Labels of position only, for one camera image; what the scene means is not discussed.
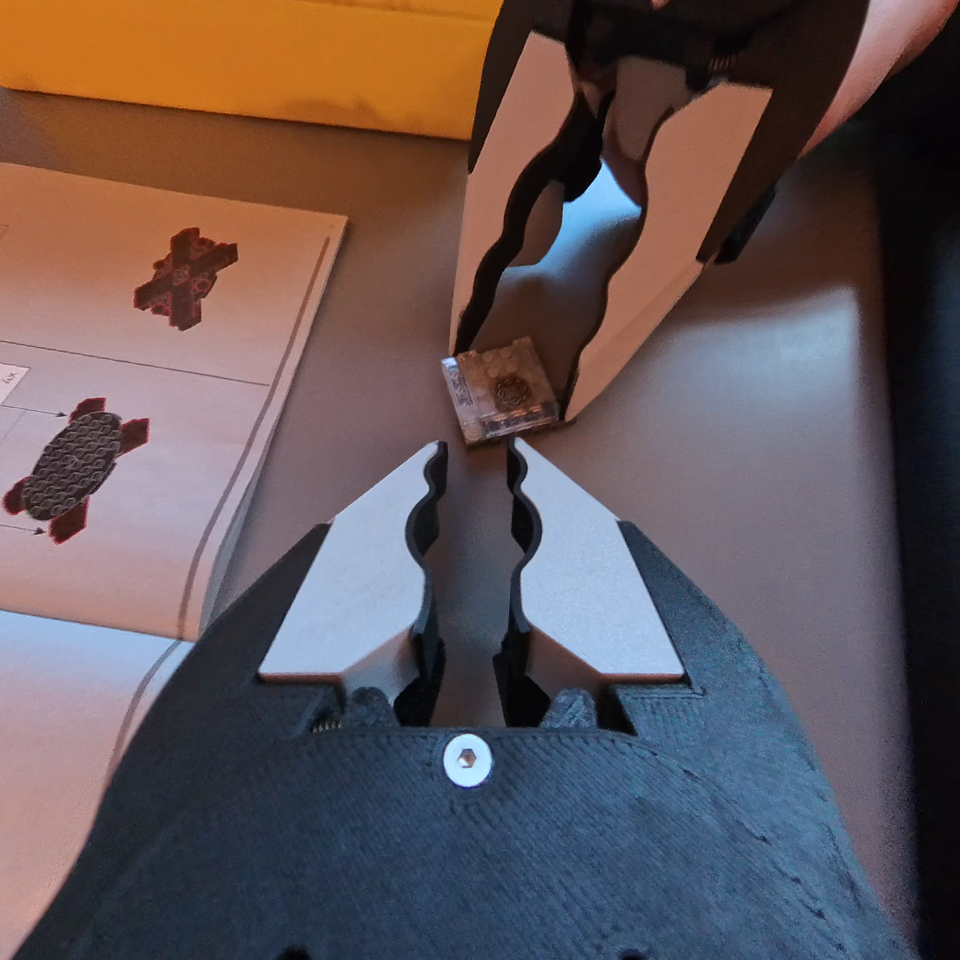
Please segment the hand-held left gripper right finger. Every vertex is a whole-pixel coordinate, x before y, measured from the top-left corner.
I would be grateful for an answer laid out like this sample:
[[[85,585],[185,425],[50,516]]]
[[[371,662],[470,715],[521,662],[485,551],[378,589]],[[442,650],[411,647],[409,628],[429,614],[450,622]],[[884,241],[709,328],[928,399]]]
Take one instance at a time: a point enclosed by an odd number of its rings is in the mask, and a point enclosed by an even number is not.
[[[564,690],[601,703],[612,686],[684,678],[618,517],[525,440],[509,440],[507,461],[523,552],[493,659],[507,726],[538,726]]]

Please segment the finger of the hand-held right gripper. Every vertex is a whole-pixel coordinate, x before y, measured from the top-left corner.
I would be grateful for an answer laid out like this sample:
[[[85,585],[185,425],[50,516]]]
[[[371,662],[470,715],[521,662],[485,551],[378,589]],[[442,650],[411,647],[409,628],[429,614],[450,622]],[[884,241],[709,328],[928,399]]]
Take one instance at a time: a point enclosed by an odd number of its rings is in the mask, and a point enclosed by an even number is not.
[[[597,117],[566,45],[532,31],[467,177],[449,351],[469,350],[509,267],[540,262],[599,160]]]
[[[771,96],[766,87],[721,82],[655,133],[643,224],[607,285],[604,318],[580,354],[566,420],[606,390],[701,273],[701,245]]]

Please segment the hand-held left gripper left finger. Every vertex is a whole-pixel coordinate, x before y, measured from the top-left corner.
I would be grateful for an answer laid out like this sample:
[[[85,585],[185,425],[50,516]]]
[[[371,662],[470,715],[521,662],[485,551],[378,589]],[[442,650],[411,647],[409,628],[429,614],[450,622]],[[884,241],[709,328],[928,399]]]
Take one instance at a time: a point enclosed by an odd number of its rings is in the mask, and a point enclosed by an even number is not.
[[[337,513],[258,670],[275,683],[380,690],[428,726],[446,665],[425,556],[439,534],[449,450],[427,443]]]

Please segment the yellow plastic parts bin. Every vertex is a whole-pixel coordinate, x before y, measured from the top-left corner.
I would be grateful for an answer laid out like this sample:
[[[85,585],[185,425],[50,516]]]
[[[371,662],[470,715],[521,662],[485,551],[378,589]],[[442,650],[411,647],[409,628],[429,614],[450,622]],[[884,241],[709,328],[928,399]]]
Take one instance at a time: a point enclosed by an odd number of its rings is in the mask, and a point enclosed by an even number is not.
[[[11,90],[467,139],[498,1],[3,1]]]

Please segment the grey desk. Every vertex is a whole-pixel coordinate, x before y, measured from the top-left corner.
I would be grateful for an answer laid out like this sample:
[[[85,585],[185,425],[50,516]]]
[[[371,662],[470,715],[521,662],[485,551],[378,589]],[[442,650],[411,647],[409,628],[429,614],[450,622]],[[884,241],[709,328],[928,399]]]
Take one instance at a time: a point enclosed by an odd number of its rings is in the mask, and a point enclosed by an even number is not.
[[[215,607],[424,444],[449,444],[428,554],[438,724],[501,722],[511,498],[439,371],[466,145],[2,92],[2,159],[349,218]],[[780,183],[615,383],[531,439],[635,523],[749,639],[822,760],[858,857],[919,942],[915,828],[868,156],[847,127]]]

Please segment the person's right hand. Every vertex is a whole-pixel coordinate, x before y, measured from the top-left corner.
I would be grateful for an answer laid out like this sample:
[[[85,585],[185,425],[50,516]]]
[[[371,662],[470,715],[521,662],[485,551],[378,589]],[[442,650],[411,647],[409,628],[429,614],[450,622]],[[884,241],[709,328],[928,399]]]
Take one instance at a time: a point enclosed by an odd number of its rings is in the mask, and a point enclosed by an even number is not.
[[[957,6],[957,1],[870,1],[846,76],[800,156],[854,116],[890,75],[922,54]]]

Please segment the instruction booklet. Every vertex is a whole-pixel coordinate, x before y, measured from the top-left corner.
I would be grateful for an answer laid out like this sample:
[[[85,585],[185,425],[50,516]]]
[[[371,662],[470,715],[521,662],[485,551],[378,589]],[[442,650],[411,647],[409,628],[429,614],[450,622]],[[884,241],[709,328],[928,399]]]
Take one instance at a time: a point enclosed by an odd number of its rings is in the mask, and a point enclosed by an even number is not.
[[[206,629],[346,216],[2,164],[2,637],[142,678],[90,796]]]

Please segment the black perforated pad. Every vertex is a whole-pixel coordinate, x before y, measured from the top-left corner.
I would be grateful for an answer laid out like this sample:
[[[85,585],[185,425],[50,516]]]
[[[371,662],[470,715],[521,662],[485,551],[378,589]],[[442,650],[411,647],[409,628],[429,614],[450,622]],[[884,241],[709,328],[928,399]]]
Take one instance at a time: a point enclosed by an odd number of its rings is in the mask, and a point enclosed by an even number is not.
[[[958,958],[958,133],[912,123],[878,148],[923,949]]]

